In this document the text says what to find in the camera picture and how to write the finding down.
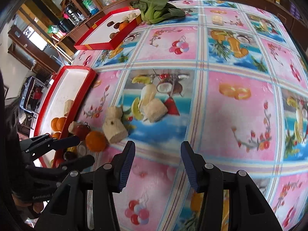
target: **red box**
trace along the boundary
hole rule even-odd
[[[99,19],[89,30],[75,43],[74,47],[78,50],[114,50],[119,46],[119,44],[125,39],[126,36],[130,32],[133,31],[135,27],[137,27],[141,23],[141,15],[138,15],[133,21],[131,21],[124,29],[122,29],[114,38],[110,39],[108,42],[101,43],[92,43],[92,44],[83,44],[83,42],[95,32],[98,27],[110,20],[114,15],[125,12],[125,11],[136,11],[139,12],[138,9],[134,9],[133,7],[124,7],[120,9],[113,10],[109,12],[107,15]]]

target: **window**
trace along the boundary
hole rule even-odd
[[[29,38],[29,40],[40,50],[43,51],[47,46],[47,42],[38,33],[36,33],[32,27],[28,27],[23,34],[26,35],[27,38]]]

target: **leafy green vegetable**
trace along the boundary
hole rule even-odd
[[[180,18],[185,12],[168,3],[169,0],[137,0],[130,5],[141,11],[141,19],[147,24],[156,24],[163,20]]]

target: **metal rivet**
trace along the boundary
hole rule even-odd
[[[70,176],[71,176],[71,177],[75,177],[75,176],[77,176],[77,175],[78,175],[78,171],[76,171],[76,170],[70,172]]]
[[[214,165],[211,164],[211,163],[206,163],[204,166],[205,166],[205,168],[207,168],[207,169],[212,169],[212,168],[214,167]]]
[[[108,170],[108,169],[111,169],[111,168],[112,168],[112,165],[111,165],[110,163],[106,163],[106,164],[103,166],[103,168],[104,168],[105,170]]]
[[[238,174],[239,174],[240,176],[246,176],[246,175],[247,175],[247,173],[246,173],[244,170],[240,170],[240,171],[238,172]]]

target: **wall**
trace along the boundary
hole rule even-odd
[[[20,61],[7,53],[11,43],[7,32],[10,30],[11,25],[12,23],[7,23],[0,34],[0,70],[4,85],[9,87],[6,98],[17,96],[25,77],[32,74]]]

